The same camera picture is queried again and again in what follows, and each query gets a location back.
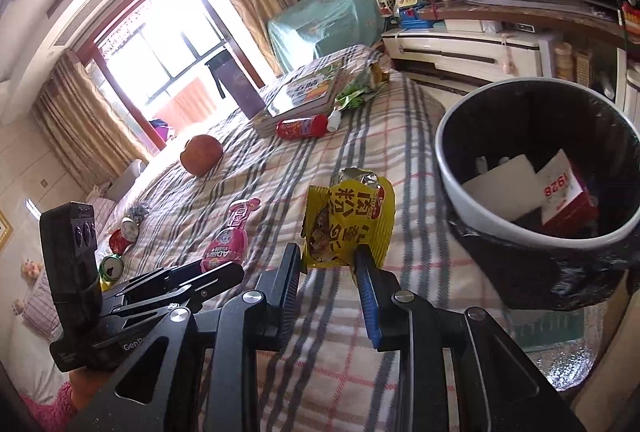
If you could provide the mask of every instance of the book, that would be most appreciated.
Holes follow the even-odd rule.
[[[335,98],[344,89],[343,59],[329,64],[290,82],[285,82],[266,107],[251,119],[260,136],[271,136],[281,120],[307,118],[329,113]]]

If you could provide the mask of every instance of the pillow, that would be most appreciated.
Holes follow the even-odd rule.
[[[22,318],[45,338],[55,338],[60,320],[51,299],[47,270],[43,269],[24,303]]]
[[[94,218],[95,218],[95,235],[100,235],[100,232],[107,224],[107,219],[113,212],[114,207],[117,205],[115,201],[104,197],[97,197],[88,201],[94,206]]]
[[[14,319],[4,368],[20,394],[41,404],[53,403],[68,380],[51,358],[49,340],[33,332],[22,316]]]

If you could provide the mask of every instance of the snack food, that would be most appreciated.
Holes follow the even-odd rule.
[[[386,83],[389,82],[389,73],[385,72],[379,62],[373,62],[354,78],[338,94],[335,99],[335,107],[343,111],[355,109],[369,101],[378,94]]]
[[[381,268],[391,239],[396,197],[391,183],[370,170],[347,168],[332,187],[309,186],[302,237],[308,268],[353,266],[353,252],[368,244]]]

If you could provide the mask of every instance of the wall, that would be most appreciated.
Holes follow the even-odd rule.
[[[86,194],[49,149],[35,120],[24,116],[0,127],[0,210],[14,229],[0,250],[0,360],[6,360],[14,315],[11,304],[24,298],[28,284],[20,266],[42,261],[38,220],[27,209],[33,201],[40,212]]]

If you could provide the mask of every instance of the window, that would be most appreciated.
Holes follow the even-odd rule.
[[[138,137],[138,139],[144,144],[147,151],[151,154],[158,153],[158,148],[153,144],[151,139],[140,127],[140,124],[136,122],[136,119],[129,113],[129,110],[125,107],[120,100],[120,97],[116,95],[116,92],[111,87],[111,84],[102,74],[102,71],[95,63],[94,59],[89,61],[86,65],[87,73],[91,76],[92,82],[97,86],[100,93],[104,95],[104,98],[111,104],[111,107],[115,111],[116,115],[131,129],[131,131]]]
[[[200,0],[145,0],[100,42],[118,84],[147,117],[188,83],[195,64],[224,45]]]
[[[211,5],[215,5],[218,15],[225,19],[226,27],[228,27],[231,35],[242,48],[249,61],[255,67],[255,70],[262,78],[265,84],[270,84],[276,78],[273,70],[264,58],[258,45],[255,43],[251,33],[242,22],[240,15],[229,0],[207,0]]]

